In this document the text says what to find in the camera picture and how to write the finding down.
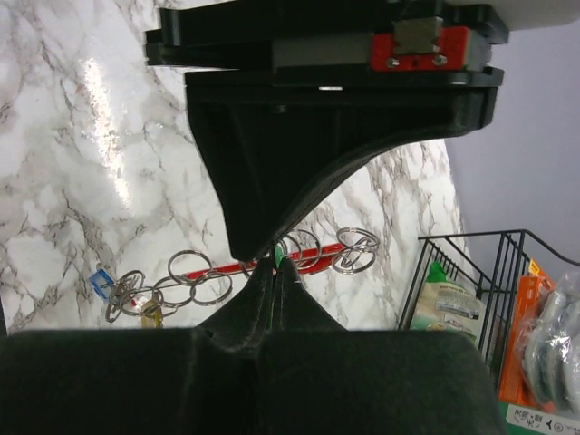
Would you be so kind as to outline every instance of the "keyring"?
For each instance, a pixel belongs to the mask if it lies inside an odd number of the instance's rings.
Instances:
[[[348,240],[346,240],[344,237],[347,234],[359,234],[361,236],[364,236],[364,238],[356,241],[354,244],[351,245],[349,244]],[[379,244],[381,243],[379,241],[379,238],[375,236],[373,233],[367,231],[366,229],[360,229],[357,227],[346,227],[339,229],[338,231],[336,231],[336,238],[346,247],[356,247],[355,250],[360,252],[374,252],[379,248]],[[366,245],[363,246],[362,243],[367,240],[372,243],[371,244],[367,243]]]
[[[353,268],[354,263],[356,263],[356,261],[358,261],[359,258],[361,257],[361,253],[359,252],[359,256],[356,258],[356,260],[354,262],[352,262],[350,264],[350,266],[348,266],[350,268],[344,268],[344,266],[338,266],[338,262],[345,259],[344,255],[348,255],[351,252],[357,252],[357,251],[350,250],[350,252],[349,252],[349,248],[346,248],[344,251],[342,251],[340,254],[338,254],[337,256],[335,256],[333,258],[333,263],[331,264],[331,267],[339,274],[343,274],[343,275],[359,274],[362,271],[371,267],[377,259],[377,255],[374,252],[365,252],[364,254],[372,254],[371,261],[369,261],[369,263],[367,263],[364,266]]]
[[[171,256],[171,258],[169,259],[169,262],[167,263],[167,272],[168,272],[169,276],[171,276],[171,278],[173,278],[173,281],[175,281],[176,283],[181,284],[181,285],[195,285],[196,282],[200,279],[200,278],[189,279],[183,275],[175,275],[173,273],[173,271],[171,270],[171,265],[173,264],[175,259],[180,257],[180,256],[186,256],[186,255],[199,256],[203,260],[205,260],[205,262],[208,263],[208,269],[209,269],[208,274],[210,274],[214,270],[214,267],[211,265],[211,260],[209,260],[208,256],[206,256],[202,252],[194,251],[193,249],[185,249],[183,251],[179,251],[178,253],[173,254],[173,256]]]
[[[297,259],[297,261],[299,261],[299,263],[296,263],[296,269],[305,270],[305,269],[308,269],[308,268],[312,267],[313,265],[315,265],[318,262],[318,260],[320,260],[320,258],[323,256],[323,246],[320,243],[320,239],[314,233],[311,233],[310,231],[307,231],[305,229],[295,229],[295,230],[290,231],[290,233],[304,233],[307,236],[310,236],[314,240],[314,243],[316,246],[316,257],[307,258],[306,260],[302,260],[302,247],[299,244],[297,244],[300,251],[299,251],[299,257]]]
[[[221,277],[225,277],[229,280],[229,287],[227,288],[226,292],[218,297],[217,299],[214,299],[213,301],[199,301],[198,299],[196,299],[196,292],[197,290],[197,286],[198,285],[202,285],[204,283],[206,283],[207,281],[209,281],[210,279],[218,279]],[[225,275],[225,274],[221,274],[219,272],[214,272],[208,275],[204,275],[203,277],[201,277],[199,279],[199,281],[197,283],[195,283],[194,285],[191,286],[191,288],[189,289],[189,295],[191,296],[191,301],[195,302],[197,305],[201,305],[201,306],[211,306],[211,305],[217,305],[222,301],[225,301],[227,299],[227,297],[232,293],[232,290],[234,289],[234,282],[232,281],[232,277],[230,275]]]
[[[121,315],[121,310],[117,308],[117,305],[107,304],[107,309],[105,310],[105,320],[112,324]]]
[[[163,301],[164,301],[163,293],[155,287],[145,285],[142,288],[140,288],[139,290],[133,290],[132,292],[128,292],[121,297],[121,300],[120,300],[121,305],[119,308],[121,309],[123,314],[131,315],[133,317],[141,317],[143,315],[143,313],[141,311],[139,311],[139,312],[129,311],[128,309],[125,308],[125,305],[136,295],[140,295],[141,293],[147,293],[147,292],[152,292],[153,294],[155,294],[159,298],[159,300],[156,302],[159,304],[159,306],[163,305]]]
[[[163,283],[166,283],[168,281],[175,281],[173,279],[172,276],[165,276],[164,278],[161,278],[157,283],[155,283],[153,285],[153,288],[156,288],[158,292],[161,292],[161,290],[159,289],[160,285],[162,285]],[[185,306],[187,304],[189,304],[191,302],[191,296],[188,297],[185,301],[181,301],[181,302],[168,302],[168,301],[163,301],[163,306],[167,306],[168,308],[174,308],[174,309],[178,309],[181,308],[182,306]]]
[[[361,259],[361,256],[363,256],[363,254],[368,253],[355,251],[350,248],[343,249],[341,252],[337,254],[337,256],[341,259],[340,268],[343,270],[351,269],[354,265],[356,265],[356,262]]]
[[[113,305],[120,305],[119,299],[122,295],[134,289],[141,289],[145,282],[145,274],[140,270],[131,270],[119,278],[119,281],[113,286],[109,295],[109,302]]]
[[[242,269],[242,274],[244,274],[244,276],[247,279],[250,279],[250,273],[248,272],[248,270],[246,269],[246,265],[244,263],[242,263],[241,261],[238,262],[239,263],[239,267],[240,269]]]
[[[144,317],[147,317],[148,319],[155,319],[155,314],[157,313],[157,310],[160,310],[161,319],[165,319],[166,317],[174,315],[178,311],[178,308],[173,308],[173,311],[166,313],[163,311],[163,305],[160,304],[158,306],[147,307],[141,313]]]
[[[282,256],[286,256],[288,255],[288,245],[286,244],[286,242],[284,241],[284,238],[282,238],[278,243],[275,244],[277,247],[280,247],[280,253],[282,254]]]
[[[296,240],[295,238],[293,238],[289,234],[286,234],[286,236],[282,239],[282,245],[283,245],[283,247],[285,247],[285,250],[284,250],[284,248],[282,249],[282,255],[283,256],[289,256],[290,255],[289,254],[289,250],[288,250],[288,245],[284,241],[285,238],[287,238],[288,240],[290,240],[292,243],[295,244],[295,246],[298,248],[298,258],[301,258],[302,257],[302,247],[300,246],[300,243],[298,243],[298,240]]]

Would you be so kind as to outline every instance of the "black wire rack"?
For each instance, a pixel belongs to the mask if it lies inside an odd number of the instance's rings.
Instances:
[[[484,271],[465,249],[470,240],[484,237],[488,245],[497,246],[491,271]],[[548,243],[526,229],[489,231],[482,233],[420,237],[422,243],[419,262],[411,282],[411,289],[403,307],[399,329],[409,329],[419,295],[432,262],[442,266],[450,280],[475,288],[476,296],[487,307],[483,319],[479,350],[499,391],[501,373],[508,347],[509,329],[516,302],[519,278],[527,274],[532,257],[527,254],[526,242],[534,242],[534,258],[555,256],[567,267],[580,262],[562,256]]]

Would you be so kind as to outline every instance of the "red bar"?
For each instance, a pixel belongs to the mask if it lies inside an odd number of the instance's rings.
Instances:
[[[314,263],[310,267],[303,269],[303,270],[300,270],[299,271],[300,274],[301,275],[309,275],[309,274],[316,274],[318,272],[322,272],[323,270],[330,267],[331,263],[333,262],[334,255],[338,254],[343,249],[344,249],[344,245],[342,243],[335,243],[333,245],[323,246],[322,255],[325,257],[320,258],[316,263]],[[318,252],[317,249],[315,247],[312,247],[312,248],[305,249],[304,251],[302,251],[301,256],[299,256],[299,254],[297,252],[293,252],[288,257],[292,258],[293,260],[304,261],[304,260],[308,260],[311,258],[312,259],[316,258],[317,252]],[[256,267],[255,261],[247,264],[246,270],[248,272],[252,271],[254,269],[254,267]],[[197,272],[189,272],[188,274],[185,274],[184,276],[188,279],[198,279],[199,277],[205,275],[207,272],[209,272],[209,269],[198,270]],[[222,272],[222,273],[229,274],[229,275],[236,274],[236,273],[241,274],[242,267],[240,266],[239,263],[235,263],[232,265],[214,267],[214,272]]]

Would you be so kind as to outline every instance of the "white marble surface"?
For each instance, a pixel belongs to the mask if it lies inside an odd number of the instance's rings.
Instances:
[[[161,5],[199,2],[0,0],[0,297],[10,333],[109,327],[87,282],[99,263],[115,276],[138,268],[152,283],[180,249],[230,259],[182,72],[143,58],[142,32],[158,26]],[[375,159],[300,227],[332,242],[347,226],[380,235],[377,263],[308,276],[308,290],[349,328],[392,328],[417,236],[461,230],[444,142]],[[190,305],[167,324],[197,324],[214,309]],[[121,317],[114,327],[136,325]]]

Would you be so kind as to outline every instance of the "orange package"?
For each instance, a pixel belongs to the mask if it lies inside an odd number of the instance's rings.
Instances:
[[[508,403],[538,408],[533,394],[527,387],[521,355],[517,352],[516,343],[524,322],[530,320],[530,313],[533,313],[532,310],[537,307],[540,297],[546,291],[554,290],[555,283],[533,260],[530,263],[529,274],[522,276],[519,281],[516,308],[507,342],[506,362],[501,375],[499,399]]]

